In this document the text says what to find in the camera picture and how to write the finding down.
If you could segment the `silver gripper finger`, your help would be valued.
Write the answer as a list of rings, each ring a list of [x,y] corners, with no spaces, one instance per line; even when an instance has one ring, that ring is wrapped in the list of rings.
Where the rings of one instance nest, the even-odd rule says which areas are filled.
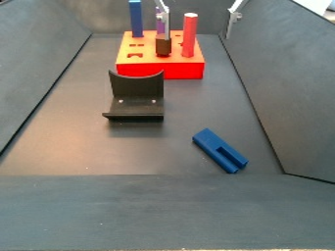
[[[229,18],[226,38],[231,37],[234,24],[242,18],[241,9],[243,5],[245,5],[245,0],[235,0],[233,6],[229,8],[230,18]]]
[[[155,4],[158,34],[163,34],[166,36],[166,40],[170,40],[170,9],[165,0],[155,0]]]

